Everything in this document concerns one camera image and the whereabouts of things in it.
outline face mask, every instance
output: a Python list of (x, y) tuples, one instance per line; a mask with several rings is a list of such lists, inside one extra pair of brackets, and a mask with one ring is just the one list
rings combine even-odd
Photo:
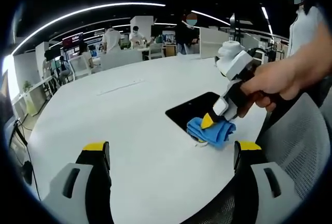
[(194, 26), (197, 23), (196, 19), (187, 19), (187, 23), (191, 26)]

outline hand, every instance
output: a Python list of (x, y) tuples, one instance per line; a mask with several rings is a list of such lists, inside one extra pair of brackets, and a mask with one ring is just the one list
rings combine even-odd
[(296, 79), (294, 66), (294, 62), (289, 58), (258, 67), (255, 76), (241, 86), (242, 91), (250, 95), (251, 99), (244, 108), (238, 110), (238, 116), (243, 118), (254, 102), (259, 107), (265, 107), (267, 111), (275, 109), (275, 102), (263, 96), (260, 91), (270, 94), (279, 93), (285, 100), (295, 98), (299, 93), (300, 85)]

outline white shirt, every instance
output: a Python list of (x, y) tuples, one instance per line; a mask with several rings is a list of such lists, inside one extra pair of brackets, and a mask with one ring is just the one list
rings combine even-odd
[(46, 79), (51, 76), (52, 64), (50, 61), (43, 60), (43, 77)]
[(289, 45), (287, 57), (296, 53), (302, 46), (312, 41), (318, 24), (323, 21), (323, 15), (317, 7), (310, 8), (308, 14), (300, 8), (295, 22), (289, 28)]
[(90, 67), (90, 62), (89, 60), (92, 58), (91, 53), (89, 51), (83, 52), (82, 55), (84, 60), (86, 60), (88, 66)]
[(130, 33), (130, 35), (129, 35), (129, 41), (131, 42), (132, 48), (142, 45), (143, 39), (144, 39), (144, 36), (140, 32)]
[(102, 43), (106, 43), (106, 53), (110, 51), (120, 51), (119, 40), (121, 39), (120, 32), (113, 28), (109, 28), (103, 35)]

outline ceiling light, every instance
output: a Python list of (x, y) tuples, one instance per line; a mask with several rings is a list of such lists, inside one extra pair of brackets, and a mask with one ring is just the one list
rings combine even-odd
[(54, 46), (56, 46), (56, 45), (58, 45), (58, 44), (61, 44), (61, 43), (62, 43), (62, 42), (60, 41), (60, 42), (58, 42), (57, 44), (54, 44), (54, 45), (50, 46), (49, 49), (51, 49), (51, 48), (53, 48)]
[(210, 16), (210, 15), (207, 15), (207, 14), (204, 14), (204, 13), (201, 13), (201, 12), (198, 12), (198, 11), (195, 11), (195, 10), (192, 10), (191, 12), (192, 12), (192, 13), (199, 14), (199, 15), (206, 16), (206, 17), (208, 17), (208, 18), (212, 18), (212, 19), (217, 20), (217, 21), (219, 21), (219, 22), (221, 22), (221, 23), (224, 23), (224, 24), (226, 24), (226, 25), (230, 25), (230, 23), (227, 23), (227, 22), (225, 22), (225, 21), (223, 21), (223, 20), (220, 20), (220, 19), (218, 19), (218, 18), (212, 17), (212, 16)]
[(156, 25), (176, 25), (176, 23), (155, 23)]
[(113, 28), (126, 27), (126, 26), (130, 26), (130, 24), (116, 25), (116, 26), (113, 26)]
[(270, 24), (269, 24), (269, 30), (270, 30), (270, 33), (271, 33), (272, 39), (274, 39), (273, 32), (272, 32), (272, 28), (271, 28), (271, 25), (270, 25)]
[(65, 40), (65, 39), (68, 39), (68, 38), (70, 38), (70, 37), (77, 36), (77, 35), (80, 35), (80, 34), (83, 34), (83, 32), (80, 32), (80, 33), (77, 33), (77, 34), (74, 34), (74, 35), (71, 35), (71, 36), (65, 37), (65, 38), (63, 38), (62, 40)]
[(262, 7), (261, 10), (263, 11), (265, 18), (269, 19), (269, 16), (268, 16), (268, 13), (266, 12), (265, 7)]
[(103, 34), (102, 35), (98, 35), (98, 36), (91, 36), (91, 37), (85, 38), (83, 41), (94, 39), (94, 38), (99, 38), (101, 36), (103, 36)]
[(75, 30), (79, 30), (79, 29), (82, 29), (82, 28), (84, 28), (84, 27), (91, 26), (91, 25), (94, 25), (94, 24), (97, 24), (97, 23), (104, 23), (104, 22), (108, 22), (108, 21), (125, 20), (125, 19), (131, 19), (131, 18), (107, 19), (107, 20), (103, 20), (103, 21), (99, 21), (99, 22), (89, 23), (89, 24), (86, 24), (86, 25), (80, 26), (80, 27), (78, 27), (78, 28), (72, 29), (72, 30), (70, 30), (70, 31), (67, 31), (67, 32), (65, 32), (65, 33), (61, 33), (60, 35), (57, 35), (57, 36), (53, 37), (50, 41), (52, 41), (52, 40), (54, 40), (54, 39), (56, 39), (56, 38), (58, 38), (58, 37), (60, 37), (60, 36), (63, 36), (63, 35), (65, 35), (65, 34), (67, 34), (67, 33), (70, 33), (70, 32), (73, 32), (73, 31), (75, 31)]
[(123, 5), (149, 5), (149, 6), (165, 6), (163, 4), (155, 4), (155, 3), (141, 3), (141, 2), (128, 2), (128, 3), (114, 3), (114, 4), (106, 4), (106, 5), (97, 5), (97, 6), (93, 6), (93, 7), (88, 7), (85, 9), (81, 9), (81, 10), (77, 10), (77, 11), (73, 11), (69, 14), (63, 15), (62, 17), (59, 17), (57, 19), (54, 19), (50, 22), (48, 22), (47, 24), (43, 25), (42, 27), (38, 28), (37, 30), (35, 30), (33, 33), (31, 33), (26, 39), (24, 39), (20, 44), (17, 45), (17, 47), (12, 51), (11, 55), (14, 55), (27, 41), (29, 41), (33, 36), (35, 36), (36, 34), (38, 34), (40, 31), (42, 31), (43, 29), (47, 28), (48, 26), (59, 22), (62, 19), (71, 17), (73, 15), (82, 13), (82, 12), (86, 12), (89, 10), (95, 10), (95, 9), (100, 9), (100, 8), (105, 8), (105, 7), (111, 7), (111, 6), (123, 6)]
[(88, 34), (88, 33), (92, 33), (92, 32), (96, 32), (96, 31), (102, 31), (102, 30), (104, 30), (104, 29), (105, 29), (105, 28), (101, 28), (101, 29), (94, 30), (94, 31), (84, 32), (83, 35)]

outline white robotic device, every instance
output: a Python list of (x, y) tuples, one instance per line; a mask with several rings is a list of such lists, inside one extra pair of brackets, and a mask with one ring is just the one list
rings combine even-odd
[(244, 51), (244, 47), (237, 41), (226, 41), (218, 51), (216, 66), (229, 81), (226, 92), (214, 104), (212, 111), (205, 114), (201, 128), (209, 128), (220, 119), (232, 120), (237, 116), (239, 107), (243, 107), (248, 97), (240, 86), (254, 76), (256, 66), (254, 58)]

